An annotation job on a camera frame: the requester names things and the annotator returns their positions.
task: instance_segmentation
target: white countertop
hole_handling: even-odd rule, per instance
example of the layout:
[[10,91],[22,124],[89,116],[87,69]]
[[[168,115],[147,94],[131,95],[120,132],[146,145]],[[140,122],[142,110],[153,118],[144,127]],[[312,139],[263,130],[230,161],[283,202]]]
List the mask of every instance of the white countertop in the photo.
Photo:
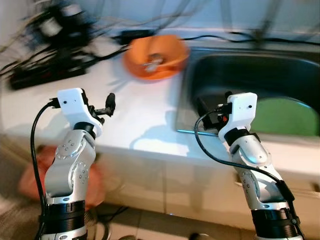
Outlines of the white countertop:
[[[119,47],[97,44],[105,55]],[[96,139],[97,152],[131,154],[169,161],[194,161],[200,165],[219,166],[200,150],[193,134],[175,130],[182,75],[157,82],[146,82],[130,75],[122,65],[122,56],[92,66],[82,76],[54,81],[21,90],[10,90],[1,79],[0,132],[29,138],[33,120],[57,91],[83,88],[89,104],[103,108],[109,93],[115,93],[114,115],[105,117],[102,136]],[[59,109],[48,109],[37,125],[37,143],[58,144],[68,129]],[[216,137],[203,136],[205,146],[217,157],[228,159],[226,145]],[[279,171],[302,175],[320,175],[319,144],[262,142],[271,152]]]

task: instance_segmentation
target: tiled floor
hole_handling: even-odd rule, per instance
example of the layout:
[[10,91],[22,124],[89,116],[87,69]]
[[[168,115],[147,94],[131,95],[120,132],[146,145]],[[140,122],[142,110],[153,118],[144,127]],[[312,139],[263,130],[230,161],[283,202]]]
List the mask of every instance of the tiled floor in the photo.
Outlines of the tiled floor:
[[254,239],[252,231],[132,208],[113,219],[111,231],[110,240],[127,235],[139,240],[188,240],[192,233],[205,233],[215,240]]

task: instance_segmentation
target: stainless steel sink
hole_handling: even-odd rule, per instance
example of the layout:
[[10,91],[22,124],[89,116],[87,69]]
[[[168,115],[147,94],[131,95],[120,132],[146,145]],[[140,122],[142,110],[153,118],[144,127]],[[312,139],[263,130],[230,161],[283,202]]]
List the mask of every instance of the stainless steel sink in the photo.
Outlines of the stainless steel sink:
[[320,115],[320,54],[315,52],[191,48],[184,71],[176,129],[193,133],[199,115],[225,103],[225,93],[253,92],[258,101],[285,97],[310,106]]

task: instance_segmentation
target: orange cloth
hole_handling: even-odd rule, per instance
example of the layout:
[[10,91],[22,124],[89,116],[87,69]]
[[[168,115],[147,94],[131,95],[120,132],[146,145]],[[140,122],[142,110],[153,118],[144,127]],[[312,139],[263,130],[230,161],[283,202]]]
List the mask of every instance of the orange cloth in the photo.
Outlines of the orange cloth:
[[[36,156],[38,163],[39,176],[42,189],[45,194],[45,175],[53,163],[56,146],[45,146]],[[39,200],[39,194],[32,164],[25,169],[18,185],[18,190],[29,198]],[[88,189],[85,197],[85,209],[96,207],[101,204],[106,195],[106,189],[103,182],[103,174],[96,164],[93,164],[89,171]]]

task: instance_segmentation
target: robotic arm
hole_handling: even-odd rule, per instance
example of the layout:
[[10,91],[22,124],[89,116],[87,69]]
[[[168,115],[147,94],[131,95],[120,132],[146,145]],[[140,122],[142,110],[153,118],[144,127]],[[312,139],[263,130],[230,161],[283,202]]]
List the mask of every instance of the robotic arm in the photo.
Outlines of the robotic arm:
[[235,169],[251,209],[256,240],[303,240],[292,193],[273,167],[270,152],[255,133],[249,133],[256,105],[257,95],[251,92],[228,96],[227,103],[214,111],[220,123],[218,137],[230,146],[232,166],[245,166]]
[[96,158],[95,138],[102,134],[105,120],[112,116],[115,95],[111,93],[105,108],[95,110],[80,88],[61,90],[57,107],[70,123],[70,130],[57,147],[53,164],[45,175],[45,210],[41,240],[86,240],[85,198],[89,169]]

